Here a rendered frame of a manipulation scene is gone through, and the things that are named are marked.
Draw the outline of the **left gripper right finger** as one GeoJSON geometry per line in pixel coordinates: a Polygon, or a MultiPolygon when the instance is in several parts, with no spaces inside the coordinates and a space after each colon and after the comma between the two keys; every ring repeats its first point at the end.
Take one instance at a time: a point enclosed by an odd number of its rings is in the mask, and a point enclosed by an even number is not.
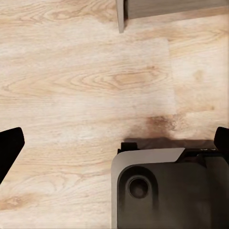
{"type": "Polygon", "coordinates": [[[214,145],[224,157],[229,165],[229,129],[224,127],[218,127],[215,138],[214,145]]]}

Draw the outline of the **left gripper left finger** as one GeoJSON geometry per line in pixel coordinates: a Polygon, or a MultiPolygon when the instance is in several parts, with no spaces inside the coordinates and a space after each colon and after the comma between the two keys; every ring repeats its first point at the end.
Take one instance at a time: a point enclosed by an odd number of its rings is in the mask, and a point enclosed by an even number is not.
{"type": "Polygon", "coordinates": [[[24,145],[21,127],[0,132],[0,184],[24,145]]]}

